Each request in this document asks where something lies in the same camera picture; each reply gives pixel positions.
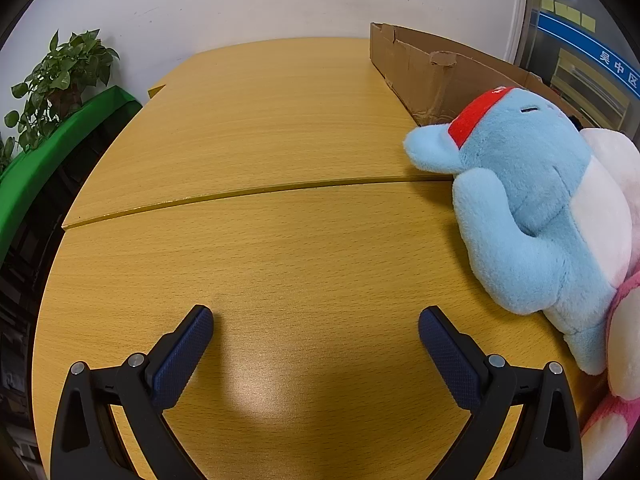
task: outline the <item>green fabric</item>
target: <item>green fabric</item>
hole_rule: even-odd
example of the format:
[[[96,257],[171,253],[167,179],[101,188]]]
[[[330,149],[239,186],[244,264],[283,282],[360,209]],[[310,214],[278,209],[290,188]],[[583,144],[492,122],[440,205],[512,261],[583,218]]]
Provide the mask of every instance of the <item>green fabric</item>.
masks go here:
[[[0,175],[0,262],[31,203],[65,157],[99,124],[135,98],[113,86],[87,101],[37,150],[17,155]]]

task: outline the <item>silver bolt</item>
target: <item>silver bolt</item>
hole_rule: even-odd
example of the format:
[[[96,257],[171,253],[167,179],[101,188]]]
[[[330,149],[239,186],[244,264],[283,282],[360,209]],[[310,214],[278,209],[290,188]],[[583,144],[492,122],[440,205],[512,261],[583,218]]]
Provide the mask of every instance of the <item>silver bolt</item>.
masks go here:
[[[127,359],[127,364],[132,368],[140,366],[143,362],[145,362],[145,357],[142,354],[133,354]]]
[[[489,364],[496,368],[502,368],[506,364],[506,361],[501,355],[492,354],[489,356]]]
[[[562,365],[560,363],[556,363],[555,361],[551,361],[549,363],[549,370],[551,370],[551,373],[559,375],[562,373]]]
[[[71,365],[71,373],[73,375],[81,374],[84,371],[84,363],[78,361],[77,363],[73,363]]]

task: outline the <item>sticky note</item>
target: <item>sticky note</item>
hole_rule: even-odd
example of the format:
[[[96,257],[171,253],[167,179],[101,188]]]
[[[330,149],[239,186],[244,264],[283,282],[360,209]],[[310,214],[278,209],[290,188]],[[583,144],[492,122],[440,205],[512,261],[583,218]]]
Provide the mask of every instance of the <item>sticky note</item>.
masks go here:
[[[553,0],[542,0],[541,6],[545,10],[550,10],[551,12],[554,12],[554,1]]]
[[[572,22],[580,25],[580,11],[578,9],[574,9],[573,7],[567,7],[565,17],[568,20],[571,20]]]
[[[560,2],[556,2],[556,14],[558,16],[562,16],[563,18],[566,18],[566,5],[561,4]]]
[[[582,26],[591,32],[596,31],[596,20],[586,14],[582,15]]]

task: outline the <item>wall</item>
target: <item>wall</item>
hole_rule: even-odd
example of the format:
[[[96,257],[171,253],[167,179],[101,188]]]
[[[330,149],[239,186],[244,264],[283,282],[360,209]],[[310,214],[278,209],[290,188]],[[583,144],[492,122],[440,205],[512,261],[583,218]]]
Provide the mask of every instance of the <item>wall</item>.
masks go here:
[[[100,28],[121,55],[112,84],[141,102],[146,89],[194,53],[247,41],[369,35],[369,22],[426,30],[513,60],[522,0],[35,0],[0,50],[0,115],[22,109],[10,87],[46,54],[60,29]],[[14,134],[4,124],[5,138]]]

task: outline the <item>wooden table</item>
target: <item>wooden table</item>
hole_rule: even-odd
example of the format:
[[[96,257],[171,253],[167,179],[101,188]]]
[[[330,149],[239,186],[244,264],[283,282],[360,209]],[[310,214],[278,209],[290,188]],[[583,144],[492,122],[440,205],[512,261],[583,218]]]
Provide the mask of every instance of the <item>wooden table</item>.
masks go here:
[[[562,362],[578,410],[593,404],[598,380],[549,323],[509,314],[473,276],[450,180],[409,167],[413,121],[367,47],[194,56],[103,156],[66,219],[36,330],[47,465],[69,366],[148,351],[195,303],[214,311],[214,338],[165,416],[211,479],[424,480],[466,420],[418,339],[429,304],[512,364]]]

